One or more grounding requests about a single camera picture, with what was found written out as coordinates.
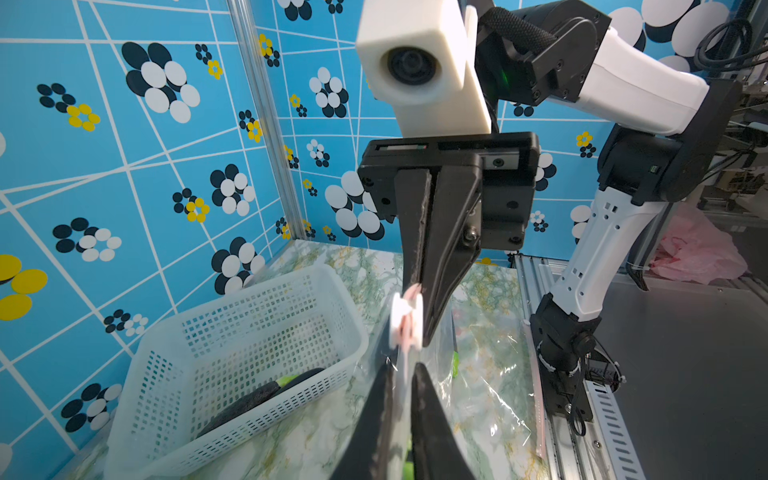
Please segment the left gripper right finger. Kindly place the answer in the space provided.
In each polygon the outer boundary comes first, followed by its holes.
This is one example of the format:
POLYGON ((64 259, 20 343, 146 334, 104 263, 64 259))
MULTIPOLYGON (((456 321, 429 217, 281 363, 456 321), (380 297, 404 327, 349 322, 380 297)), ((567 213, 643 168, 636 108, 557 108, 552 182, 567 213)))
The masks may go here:
POLYGON ((433 386, 427 367, 415 365, 411 386, 414 478, 474 479, 433 386))

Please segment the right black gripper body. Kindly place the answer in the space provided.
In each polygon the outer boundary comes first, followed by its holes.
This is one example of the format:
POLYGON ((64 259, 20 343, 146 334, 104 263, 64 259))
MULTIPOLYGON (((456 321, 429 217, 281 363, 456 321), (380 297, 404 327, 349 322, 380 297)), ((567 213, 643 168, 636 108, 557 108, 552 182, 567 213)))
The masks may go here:
POLYGON ((358 175, 378 213, 399 219, 405 246, 416 236, 406 216, 428 195, 428 240, 463 240, 474 212, 481 249, 515 251, 525 240, 539 156, 532 132, 374 140, 358 175))

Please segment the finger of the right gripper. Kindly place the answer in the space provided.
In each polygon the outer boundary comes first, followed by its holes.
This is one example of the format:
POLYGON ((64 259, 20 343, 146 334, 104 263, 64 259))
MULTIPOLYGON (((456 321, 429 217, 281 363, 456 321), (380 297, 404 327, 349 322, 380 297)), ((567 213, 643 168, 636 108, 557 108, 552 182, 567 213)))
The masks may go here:
POLYGON ((429 346, 452 292, 480 251, 480 222, 473 220, 480 199, 482 170, 446 166, 437 175, 426 234, 422 288, 423 345, 429 346))
POLYGON ((428 169, 400 170, 395 177, 404 288, 415 284, 422 288, 431 287, 430 278, 423 279, 431 187, 432 175, 428 169))

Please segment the clear pink-dotted zip bag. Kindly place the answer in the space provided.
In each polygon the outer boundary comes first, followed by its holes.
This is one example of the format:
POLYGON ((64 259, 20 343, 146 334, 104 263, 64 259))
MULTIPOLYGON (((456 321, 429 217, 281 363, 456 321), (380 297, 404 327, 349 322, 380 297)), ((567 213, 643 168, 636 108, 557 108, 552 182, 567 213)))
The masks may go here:
POLYGON ((459 361, 451 421, 477 477, 534 478, 546 447, 517 288, 466 283, 453 297, 459 361))

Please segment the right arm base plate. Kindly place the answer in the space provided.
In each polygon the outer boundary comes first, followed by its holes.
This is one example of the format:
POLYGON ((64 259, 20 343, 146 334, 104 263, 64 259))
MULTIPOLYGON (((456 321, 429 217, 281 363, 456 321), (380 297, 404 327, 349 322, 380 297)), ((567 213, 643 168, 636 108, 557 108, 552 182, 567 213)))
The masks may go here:
POLYGON ((576 359, 575 365, 562 370, 544 357, 546 343, 559 351, 554 342, 542 328, 533 328, 532 333, 545 410, 550 415, 564 417, 571 433, 583 437, 586 424, 593 420, 585 382, 592 381, 616 392, 626 382, 626 376, 593 335, 588 337, 591 343, 583 355, 570 353, 571 358, 576 359))

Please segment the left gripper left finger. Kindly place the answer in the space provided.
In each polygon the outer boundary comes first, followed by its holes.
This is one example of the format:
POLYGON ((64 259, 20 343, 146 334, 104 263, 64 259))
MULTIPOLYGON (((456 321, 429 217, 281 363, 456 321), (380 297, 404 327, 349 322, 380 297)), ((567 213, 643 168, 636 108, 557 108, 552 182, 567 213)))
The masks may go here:
POLYGON ((398 411, 396 372, 377 371, 349 444, 331 479, 395 479, 394 425, 398 411))

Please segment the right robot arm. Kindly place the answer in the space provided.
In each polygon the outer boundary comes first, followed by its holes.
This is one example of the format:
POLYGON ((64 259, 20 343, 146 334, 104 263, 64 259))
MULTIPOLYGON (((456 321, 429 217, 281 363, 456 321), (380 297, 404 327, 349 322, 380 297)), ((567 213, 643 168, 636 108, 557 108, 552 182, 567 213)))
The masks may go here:
POLYGON ((399 221, 391 341, 403 349, 430 343, 483 249, 523 244, 540 147, 499 131, 498 103, 552 100, 613 123, 586 229, 531 320, 546 411, 591 420, 585 363, 608 287, 647 225, 702 181, 740 85, 668 67, 582 1, 368 1, 356 51, 402 134, 371 142, 358 174, 399 221))

